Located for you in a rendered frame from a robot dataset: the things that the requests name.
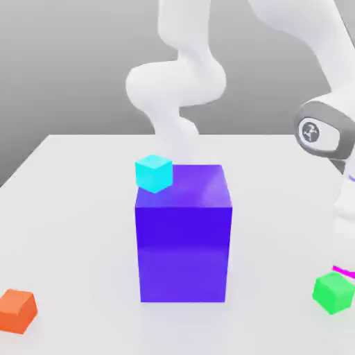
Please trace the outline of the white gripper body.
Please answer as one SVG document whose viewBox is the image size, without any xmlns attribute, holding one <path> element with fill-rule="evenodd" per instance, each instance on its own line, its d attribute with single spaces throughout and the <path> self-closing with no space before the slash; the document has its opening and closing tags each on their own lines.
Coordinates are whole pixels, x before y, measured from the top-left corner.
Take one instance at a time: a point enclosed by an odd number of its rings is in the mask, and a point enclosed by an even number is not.
<svg viewBox="0 0 355 355">
<path fill-rule="evenodd" d="M 355 175 L 347 173 L 334 203 L 335 232 L 346 239 L 355 240 Z"/>
</svg>

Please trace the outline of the small orange cube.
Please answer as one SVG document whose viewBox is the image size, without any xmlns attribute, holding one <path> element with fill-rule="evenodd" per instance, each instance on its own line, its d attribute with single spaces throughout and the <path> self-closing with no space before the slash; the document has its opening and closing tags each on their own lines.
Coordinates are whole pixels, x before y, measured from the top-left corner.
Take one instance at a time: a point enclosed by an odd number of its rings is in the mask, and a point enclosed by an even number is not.
<svg viewBox="0 0 355 355">
<path fill-rule="evenodd" d="M 36 315 L 33 293 L 8 289 L 0 297 L 0 331 L 23 334 Z"/>
</svg>

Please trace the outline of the small magenta cube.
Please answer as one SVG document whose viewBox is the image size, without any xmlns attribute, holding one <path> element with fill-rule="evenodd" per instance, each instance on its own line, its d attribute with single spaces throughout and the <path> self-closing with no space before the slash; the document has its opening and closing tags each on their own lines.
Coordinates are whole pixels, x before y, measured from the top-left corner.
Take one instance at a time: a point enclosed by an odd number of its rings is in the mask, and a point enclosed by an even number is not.
<svg viewBox="0 0 355 355">
<path fill-rule="evenodd" d="M 339 268 L 338 266 L 333 266 L 333 271 L 340 273 L 343 276 L 346 276 L 351 279 L 355 279 L 355 271 L 349 271 L 345 270 L 342 268 Z"/>
</svg>

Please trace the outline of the small green cube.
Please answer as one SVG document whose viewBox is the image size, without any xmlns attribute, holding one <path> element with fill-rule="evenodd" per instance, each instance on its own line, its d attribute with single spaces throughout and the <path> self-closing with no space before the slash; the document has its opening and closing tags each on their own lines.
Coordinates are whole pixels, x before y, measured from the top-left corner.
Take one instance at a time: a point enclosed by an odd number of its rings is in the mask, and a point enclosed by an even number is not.
<svg viewBox="0 0 355 355">
<path fill-rule="evenodd" d="M 313 299 L 328 314 L 333 315 L 352 305 L 355 285 L 338 272 L 330 272 L 318 277 L 313 288 Z"/>
</svg>

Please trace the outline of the large purple box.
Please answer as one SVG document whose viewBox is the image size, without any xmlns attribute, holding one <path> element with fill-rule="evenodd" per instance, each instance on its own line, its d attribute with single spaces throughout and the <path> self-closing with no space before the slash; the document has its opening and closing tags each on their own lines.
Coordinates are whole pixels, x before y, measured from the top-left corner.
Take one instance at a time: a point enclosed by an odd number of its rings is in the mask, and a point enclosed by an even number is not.
<svg viewBox="0 0 355 355">
<path fill-rule="evenodd" d="M 135 225 L 142 302 L 225 301 L 232 201 L 222 166 L 175 165 L 172 186 L 139 189 Z"/>
</svg>

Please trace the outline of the small cyan cube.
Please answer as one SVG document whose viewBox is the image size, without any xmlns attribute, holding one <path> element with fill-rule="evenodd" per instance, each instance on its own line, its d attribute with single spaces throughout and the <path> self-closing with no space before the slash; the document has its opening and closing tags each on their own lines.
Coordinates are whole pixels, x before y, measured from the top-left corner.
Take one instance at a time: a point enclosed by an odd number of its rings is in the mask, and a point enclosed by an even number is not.
<svg viewBox="0 0 355 355">
<path fill-rule="evenodd" d="M 173 184 L 173 162 L 159 155 L 149 155 L 135 162 L 137 186 L 158 193 Z"/>
</svg>

